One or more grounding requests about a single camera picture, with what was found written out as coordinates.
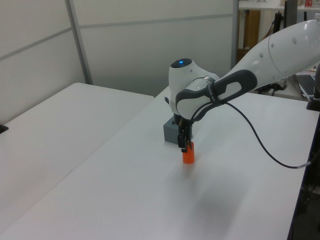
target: white table surface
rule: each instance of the white table surface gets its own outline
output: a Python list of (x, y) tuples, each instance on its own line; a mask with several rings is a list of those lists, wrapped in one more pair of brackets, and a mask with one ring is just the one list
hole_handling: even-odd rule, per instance
[[(280, 5), (280, 0), (266, 0), (257, 1), (257, 0), (248, 0), (248, 1), (239, 1), (239, 9), (244, 10), (284, 10), (285, 6)], [(297, 6), (297, 11), (301, 12), (319, 12), (320, 7), (305, 7), (305, 3), (300, 6)]]
[(0, 233), (153, 99), (75, 83), (0, 134)]
[[(287, 239), (305, 169), (284, 168), (247, 122), (217, 107), (193, 126), (195, 164), (164, 141), (165, 89), (71, 172), (1, 240)], [(318, 112), (247, 93), (231, 101), (285, 164), (306, 162)]]

